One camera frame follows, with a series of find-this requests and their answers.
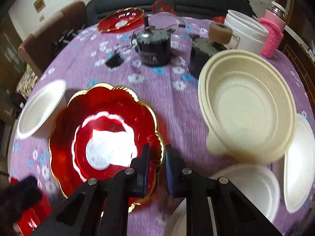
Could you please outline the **red wedding plate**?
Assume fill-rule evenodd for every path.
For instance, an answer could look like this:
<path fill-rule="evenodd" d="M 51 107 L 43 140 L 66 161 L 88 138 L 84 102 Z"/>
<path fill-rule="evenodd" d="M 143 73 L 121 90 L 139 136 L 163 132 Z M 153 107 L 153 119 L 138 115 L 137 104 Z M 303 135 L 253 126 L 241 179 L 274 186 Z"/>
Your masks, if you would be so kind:
<path fill-rule="evenodd" d="M 18 194 L 17 190 L 10 193 L 8 228 L 11 230 L 11 235 L 30 235 L 51 215 L 50 201 L 39 184 L 37 182 L 37 190 L 41 194 L 41 198 L 37 202 L 32 201 L 28 208 L 26 208 L 26 204 L 22 203 L 23 197 Z"/>

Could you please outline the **red gold-rimmed plate with sticker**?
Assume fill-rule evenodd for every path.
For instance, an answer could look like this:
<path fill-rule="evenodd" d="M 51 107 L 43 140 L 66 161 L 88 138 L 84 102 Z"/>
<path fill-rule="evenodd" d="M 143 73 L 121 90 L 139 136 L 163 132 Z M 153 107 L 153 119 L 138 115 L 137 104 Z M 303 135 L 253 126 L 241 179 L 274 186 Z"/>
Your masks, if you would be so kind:
<path fill-rule="evenodd" d="M 125 86 L 97 84 L 75 93 L 59 114 L 49 139 L 51 173 L 64 197 L 89 178 L 105 180 L 130 166 L 149 146 L 145 198 L 131 198 L 129 211 L 146 203 L 164 163 L 165 143 L 153 109 Z"/>

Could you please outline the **cream plastic bowl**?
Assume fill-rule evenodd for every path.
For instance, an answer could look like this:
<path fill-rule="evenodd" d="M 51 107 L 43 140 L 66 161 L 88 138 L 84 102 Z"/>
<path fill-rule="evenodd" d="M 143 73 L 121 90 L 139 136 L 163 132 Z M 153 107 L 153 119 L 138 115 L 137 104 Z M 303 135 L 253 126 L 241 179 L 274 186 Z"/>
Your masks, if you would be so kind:
<path fill-rule="evenodd" d="M 256 54 L 225 50 L 212 56 L 201 70 L 198 98 L 212 154 L 268 164 L 281 159 L 293 141 L 292 92 L 279 71 Z"/>

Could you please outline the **white paper bowl at edge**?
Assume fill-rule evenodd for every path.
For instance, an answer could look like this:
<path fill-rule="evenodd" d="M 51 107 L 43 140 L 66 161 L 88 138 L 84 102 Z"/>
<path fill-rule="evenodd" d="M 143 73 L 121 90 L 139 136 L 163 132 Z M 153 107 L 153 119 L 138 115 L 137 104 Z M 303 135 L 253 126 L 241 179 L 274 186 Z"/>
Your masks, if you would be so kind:
<path fill-rule="evenodd" d="M 284 155 L 283 196 L 288 213 L 306 202 L 314 181 L 314 135 L 305 117 L 297 114 L 294 139 Z"/>

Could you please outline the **patterned cushion stool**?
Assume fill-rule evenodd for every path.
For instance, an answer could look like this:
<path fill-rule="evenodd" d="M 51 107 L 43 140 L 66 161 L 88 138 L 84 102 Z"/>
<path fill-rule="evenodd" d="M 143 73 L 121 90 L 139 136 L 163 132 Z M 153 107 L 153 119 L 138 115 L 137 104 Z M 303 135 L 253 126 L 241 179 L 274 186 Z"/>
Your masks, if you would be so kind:
<path fill-rule="evenodd" d="M 26 71 L 17 84 L 16 92 L 21 94 L 26 100 L 28 100 L 37 82 L 38 76 L 33 72 L 31 67 L 27 67 Z"/>

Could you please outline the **purple floral tablecloth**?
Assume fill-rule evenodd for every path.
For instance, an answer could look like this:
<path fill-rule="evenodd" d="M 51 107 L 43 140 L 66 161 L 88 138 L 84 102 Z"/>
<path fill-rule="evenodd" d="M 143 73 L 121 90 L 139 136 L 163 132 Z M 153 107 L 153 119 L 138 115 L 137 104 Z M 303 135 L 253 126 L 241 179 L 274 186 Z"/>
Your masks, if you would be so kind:
<path fill-rule="evenodd" d="M 200 174 L 211 176 L 235 163 L 230 157 L 212 156 L 206 148 L 208 128 L 203 120 L 197 98 L 198 81 L 188 73 L 191 39 L 190 33 L 208 36 L 210 20 L 175 18 L 156 14 L 150 23 L 156 27 L 168 27 L 184 23 L 171 38 L 173 58 L 170 64 L 160 68 L 143 65 L 134 49 L 122 52 L 124 63 L 115 69 L 105 65 L 120 46 L 129 46 L 133 31 L 123 34 L 102 34 L 91 26 L 75 37 L 51 62 L 38 80 L 32 96 L 49 82 L 64 79 L 67 83 L 65 99 L 74 93 L 89 89 L 97 83 L 126 86 L 132 89 L 153 109 L 158 119 L 158 131 L 165 143 L 178 148 L 183 159 Z M 289 59 L 276 51 L 268 60 L 284 77 L 294 95 L 297 113 L 307 118 L 314 132 L 314 115 L 305 92 L 306 83 Z M 163 235 L 166 221 L 181 201 L 168 196 L 165 178 L 160 182 L 152 198 L 144 206 L 137 206 L 128 218 L 128 235 Z M 63 198 L 58 183 L 50 170 L 48 140 L 30 137 L 21 140 L 15 135 L 10 159 L 10 177 L 22 180 L 34 175 L 38 185 L 51 202 Z"/>

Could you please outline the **small black plug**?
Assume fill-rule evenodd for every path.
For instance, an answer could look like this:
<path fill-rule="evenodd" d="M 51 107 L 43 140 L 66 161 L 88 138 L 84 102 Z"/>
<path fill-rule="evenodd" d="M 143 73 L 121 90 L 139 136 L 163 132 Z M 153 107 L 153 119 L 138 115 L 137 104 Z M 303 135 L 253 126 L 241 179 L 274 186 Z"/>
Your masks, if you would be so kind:
<path fill-rule="evenodd" d="M 120 56 L 119 53 L 115 53 L 111 58 L 106 60 L 106 65 L 110 69 L 119 67 L 124 62 L 124 59 Z"/>

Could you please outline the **black cylindrical device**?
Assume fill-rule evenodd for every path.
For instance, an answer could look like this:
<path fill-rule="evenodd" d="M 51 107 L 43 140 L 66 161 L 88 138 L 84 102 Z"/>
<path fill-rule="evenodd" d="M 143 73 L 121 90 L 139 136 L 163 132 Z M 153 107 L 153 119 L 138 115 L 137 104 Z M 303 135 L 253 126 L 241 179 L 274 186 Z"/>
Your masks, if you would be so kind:
<path fill-rule="evenodd" d="M 199 79 L 201 70 L 205 63 L 218 52 L 226 50 L 223 44 L 216 43 L 208 38 L 195 38 L 192 40 L 192 49 L 190 53 L 189 73 Z"/>

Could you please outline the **brown tape roll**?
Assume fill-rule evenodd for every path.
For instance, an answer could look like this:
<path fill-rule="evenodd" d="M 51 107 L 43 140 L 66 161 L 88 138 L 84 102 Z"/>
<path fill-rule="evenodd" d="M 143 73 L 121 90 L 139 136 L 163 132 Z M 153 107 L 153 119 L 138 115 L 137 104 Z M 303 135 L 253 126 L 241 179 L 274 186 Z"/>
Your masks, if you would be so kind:
<path fill-rule="evenodd" d="M 218 44 L 228 44 L 232 38 L 233 30 L 218 22 L 212 22 L 209 26 L 208 37 Z"/>

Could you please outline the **white plastic jar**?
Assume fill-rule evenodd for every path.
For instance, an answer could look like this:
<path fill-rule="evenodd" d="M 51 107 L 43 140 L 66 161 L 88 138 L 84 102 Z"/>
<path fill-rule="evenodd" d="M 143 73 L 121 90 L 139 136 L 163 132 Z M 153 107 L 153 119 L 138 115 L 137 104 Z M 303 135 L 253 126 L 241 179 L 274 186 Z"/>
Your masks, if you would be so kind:
<path fill-rule="evenodd" d="M 260 55 L 269 31 L 258 21 L 234 10 L 228 10 L 224 25 L 233 31 L 228 49 L 244 50 Z"/>

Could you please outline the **far red gold-rimmed plate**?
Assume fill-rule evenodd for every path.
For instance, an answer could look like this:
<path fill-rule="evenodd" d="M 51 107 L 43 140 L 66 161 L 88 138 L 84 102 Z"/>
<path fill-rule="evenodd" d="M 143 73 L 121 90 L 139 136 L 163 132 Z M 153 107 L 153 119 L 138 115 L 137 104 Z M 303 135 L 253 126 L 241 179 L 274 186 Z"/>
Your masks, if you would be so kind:
<path fill-rule="evenodd" d="M 130 7 L 107 15 L 97 25 L 102 33 L 120 33 L 141 27 L 144 24 L 144 10 Z"/>

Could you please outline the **black leather sofa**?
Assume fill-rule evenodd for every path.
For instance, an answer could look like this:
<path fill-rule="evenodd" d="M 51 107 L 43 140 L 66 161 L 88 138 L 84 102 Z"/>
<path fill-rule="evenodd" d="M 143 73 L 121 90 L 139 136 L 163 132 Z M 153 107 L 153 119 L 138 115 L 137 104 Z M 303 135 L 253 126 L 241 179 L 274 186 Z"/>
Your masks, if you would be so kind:
<path fill-rule="evenodd" d="M 86 5 L 87 25 L 95 25 L 107 15 L 129 7 L 151 13 L 152 9 L 160 8 L 159 5 L 154 5 L 157 1 L 163 1 L 181 17 L 212 19 L 225 16 L 228 10 L 241 12 L 249 17 L 256 15 L 249 0 L 91 0 Z"/>

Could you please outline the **small wall plaque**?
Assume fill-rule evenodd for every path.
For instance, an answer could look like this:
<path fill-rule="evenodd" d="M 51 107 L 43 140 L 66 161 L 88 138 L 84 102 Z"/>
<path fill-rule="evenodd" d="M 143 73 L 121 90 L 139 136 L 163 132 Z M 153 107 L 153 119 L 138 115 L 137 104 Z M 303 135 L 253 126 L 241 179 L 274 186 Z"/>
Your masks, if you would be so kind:
<path fill-rule="evenodd" d="M 44 0 L 36 0 L 34 2 L 34 8 L 35 8 L 37 13 L 40 13 L 45 8 Z"/>

